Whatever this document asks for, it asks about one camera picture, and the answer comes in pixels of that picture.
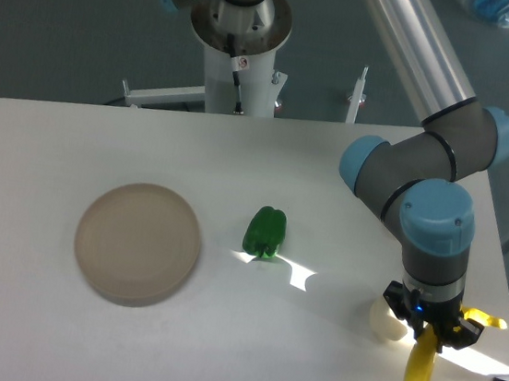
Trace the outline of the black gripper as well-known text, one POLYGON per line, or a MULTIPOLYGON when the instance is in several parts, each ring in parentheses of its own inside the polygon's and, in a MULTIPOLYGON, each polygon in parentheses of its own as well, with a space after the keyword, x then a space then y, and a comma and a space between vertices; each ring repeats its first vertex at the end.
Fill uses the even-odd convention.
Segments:
POLYGON ((448 301, 437 303, 425 300, 421 292, 409 289, 404 283, 391 281, 383 296, 396 318, 412 329, 414 339, 420 335, 421 321, 432 325, 438 339, 438 353, 443 353, 445 347, 460 351, 472 346, 483 332, 481 323, 460 315, 463 291, 448 301))

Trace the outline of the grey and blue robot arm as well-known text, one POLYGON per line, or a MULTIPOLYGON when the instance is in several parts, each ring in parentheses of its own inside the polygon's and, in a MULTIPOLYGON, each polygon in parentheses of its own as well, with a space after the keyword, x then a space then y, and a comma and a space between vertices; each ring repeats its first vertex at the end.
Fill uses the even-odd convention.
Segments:
MULTIPOLYGON (((285 0, 160 0, 187 7, 207 53, 205 109, 270 118, 282 76, 261 66, 290 36, 285 0)), ((430 0, 364 0, 422 130, 392 144, 353 141, 341 178, 402 245, 403 279, 384 297, 416 337, 437 349, 476 343, 484 326, 462 307, 475 221, 460 182, 509 156, 509 117, 478 102, 430 0)))

